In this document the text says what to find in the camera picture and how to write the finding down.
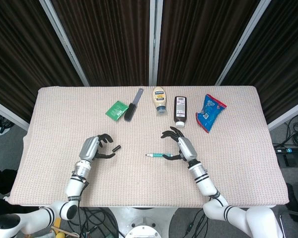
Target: black curtain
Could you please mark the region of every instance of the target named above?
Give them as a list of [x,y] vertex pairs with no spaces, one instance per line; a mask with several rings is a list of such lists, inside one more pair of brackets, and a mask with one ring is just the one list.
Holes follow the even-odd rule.
[[0,103],[30,121],[38,89],[82,86],[38,0],[0,0]]
[[92,86],[148,85],[150,0],[52,0]]
[[222,85],[257,88],[267,123],[298,104],[298,0],[272,0]]
[[164,0],[157,85],[214,85],[258,0]]

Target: pen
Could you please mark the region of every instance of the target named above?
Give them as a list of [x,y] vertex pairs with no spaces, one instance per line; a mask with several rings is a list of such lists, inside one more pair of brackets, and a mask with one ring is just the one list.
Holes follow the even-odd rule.
[[162,155],[166,155],[166,156],[169,156],[169,157],[172,157],[172,156],[173,156],[173,155],[168,154],[168,153],[153,153],[153,154],[146,154],[146,156],[149,156],[149,157],[163,157]]

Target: chip bag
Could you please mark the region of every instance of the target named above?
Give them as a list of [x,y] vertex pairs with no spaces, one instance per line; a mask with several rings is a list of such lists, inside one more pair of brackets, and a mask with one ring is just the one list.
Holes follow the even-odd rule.
[[218,114],[226,108],[226,105],[210,94],[205,95],[204,104],[200,113],[195,113],[198,124],[209,133]]

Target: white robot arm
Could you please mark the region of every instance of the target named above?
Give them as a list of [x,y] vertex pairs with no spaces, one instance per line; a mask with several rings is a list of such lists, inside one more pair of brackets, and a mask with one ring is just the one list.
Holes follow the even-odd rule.
[[197,152],[189,139],[184,137],[178,129],[174,127],[170,128],[174,131],[168,130],[163,132],[162,138],[170,136],[175,140],[179,146],[180,154],[173,157],[164,155],[164,158],[168,160],[183,159],[188,162],[188,169],[200,192],[202,195],[211,198],[209,202],[203,205],[204,213],[208,218],[227,221],[253,238],[283,237],[275,215],[268,207],[256,206],[244,211],[238,207],[229,205],[214,186],[201,162],[196,159]]
[[78,203],[83,190],[88,186],[87,177],[90,163],[94,158],[109,159],[115,154],[103,155],[98,153],[98,146],[102,147],[101,140],[105,143],[113,142],[107,135],[98,135],[88,138],[79,154],[80,161],[75,164],[70,181],[65,193],[67,202],[56,201],[52,205],[43,207],[38,211],[27,214],[5,214],[0,216],[0,238],[14,238],[19,231],[32,234],[52,225],[56,218],[71,220],[77,213]]

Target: table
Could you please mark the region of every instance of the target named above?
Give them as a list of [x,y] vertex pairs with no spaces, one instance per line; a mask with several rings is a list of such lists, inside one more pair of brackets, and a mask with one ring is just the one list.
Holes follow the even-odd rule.
[[[175,96],[186,96],[188,118],[181,130],[198,160],[228,203],[235,206],[288,202],[257,91],[251,86],[164,87],[168,115],[157,117],[153,87],[144,93],[131,122],[105,115],[117,101],[132,102],[139,87],[48,87],[39,90],[9,203],[49,205],[67,200],[66,184],[86,138],[108,133],[121,145],[115,157],[97,160],[81,206],[201,207],[203,197],[184,161],[149,158],[152,152],[177,154],[176,143],[160,139],[174,126]],[[209,93],[227,105],[207,134],[195,112]]]

